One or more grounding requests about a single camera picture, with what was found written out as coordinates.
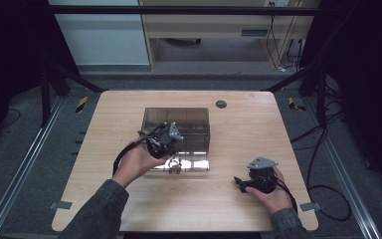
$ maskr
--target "wall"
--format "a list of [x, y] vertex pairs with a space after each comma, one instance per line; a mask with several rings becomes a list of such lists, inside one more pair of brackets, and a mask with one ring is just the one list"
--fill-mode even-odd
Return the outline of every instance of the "wall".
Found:
[[[49, 0], [51, 5], [138, 5], [136, 0]], [[79, 66], [148, 65], [139, 15], [58, 14]]]

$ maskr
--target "gray floor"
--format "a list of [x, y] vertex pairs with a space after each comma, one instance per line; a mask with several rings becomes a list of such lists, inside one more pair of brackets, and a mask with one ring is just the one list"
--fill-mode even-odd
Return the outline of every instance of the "gray floor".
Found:
[[[293, 71], [289, 68], [284, 73], [272, 72], [258, 41], [219, 41], [203, 39], [201, 45], [191, 47], [162, 42], [154, 71], [130, 68], [120, 74], [94, 69], [85, 71], [84, 77], [110, 90], [258, 91], [274, 85]], [[69, 81], [69, 84], [72, 90], [68, 97], [63, 98], [61, 113], [1, 227], [1, 238], [54, 238], [57, 235], [51, 227], [55, 211], [49, 209], [49, 204], [61, 199], [76, 160], [76, 152], [81, 148], [77, 141], [83, 139], [82, 132], [87, 130], [98, 101], [98, 94], [75, 82]], [[288, 98], [293, 98], [297, 106], [307, 107], [306, 103], [315, 103], [314, 97], [302, 99], [299, 96], [298, 85], [299, 82], [296, 82], [275, 93], [289, 138], [295, 138], [315, 126], [309, 111], [300, 112], [288, 107]], [[89, 100], [82, 113], [75, 114], [83, 96], [88, 96]], [[20, 112], [20, 117], [0, 130], [0, 198], [40, 129], [40, 89], [35, 88], [15, 97], [10, 108]], [[332, 104], [327, 114], [339, 111], [339, 105]], [[10, 111], [3, 125], [17, 116], [17, 112]], [[343, 120], [337, 119], [328, 128], [327, 135], [382, 237], [382, 175], [365, 167], [363, 153]], [[292, 145], [304, 178], [313, 148], [299, 148], [315, 145], [318, 138], [319, 133], [316, 132]], [[310, 185], [323, 184], [341, 192], [339, 179], [324, 144], [314, 160]], [[343, 217], [348, 212], [345, 202], [335, 192], [324, 188], [311, 192], [313, 199], [321, 202], [324, 212], [331, 216]], [[319, 228], [313, 232], [315, 237], [365, 238], [360, 229], [361, 221], [353, 214], [344, 222], [332, 220], [320, 211], [316, 215]], [[271, 237], [270, 233], [262, 234], [264, 238]]]

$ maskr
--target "finger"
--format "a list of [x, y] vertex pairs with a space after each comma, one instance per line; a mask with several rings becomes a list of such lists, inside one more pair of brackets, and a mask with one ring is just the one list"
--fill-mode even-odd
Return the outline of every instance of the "finger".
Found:
[[273, 167], [273, 171], [274, 171], [274, 173], [275, 173], [275, 176], [278, 178], [278, 179], [280, 179], [281, 181], [283, 181], [283, 182], [285, 182], [285, 180], [284, 180], [284, 175], [278, 170], [278, 168], [277, 167]]
[[245, 190], [248, 193], [256, 196], [257, 198], [259, 198], [261, 201], [264, 201], [266, 199], [267, 195], [265, 193], [263, 193], [262, 191], [258, 190], [257, 188], [248, 186], [248, 187], [245, 188]]

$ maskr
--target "metal bracket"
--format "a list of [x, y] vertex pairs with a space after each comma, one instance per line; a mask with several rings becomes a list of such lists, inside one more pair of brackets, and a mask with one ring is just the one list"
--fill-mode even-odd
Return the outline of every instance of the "metal bracket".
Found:
[[51, 202], [51, 204], [49, 204], [49, 209], [57, 210], [58, 208], [61, 208], [61, 209], [70, 210], [72, 205], [73, 205], [72, 202], [66, 202], [66, 201], [54, 202], [53, 201]]
[[299, 205], [300, 209], [302, 211], [309, 211], [309, 210], [320, 210], [322, 209], [322, 205], [319, 202], [313, 203], [313, 202], [307, 202]]
[[256, 159], [251, 161], [248, 165], [247, 168], [250, 169], [262, 169], [262, 168], [267, 168], [267, 167], [273, 167], [279, 165], [278, 162], [267, 159], [265, 157], [258, 156]]

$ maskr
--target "gray sleeve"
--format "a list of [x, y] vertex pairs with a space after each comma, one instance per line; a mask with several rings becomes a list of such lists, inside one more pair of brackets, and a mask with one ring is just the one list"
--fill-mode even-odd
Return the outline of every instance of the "gray sleeve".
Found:
[[272, 214], [271, 221], [276, 239], [312, 238], [302, 226], [293, 208], [287, 208]]
[[128, 192], [108, 179], [80, 209], [59, 238], [116, 238]]

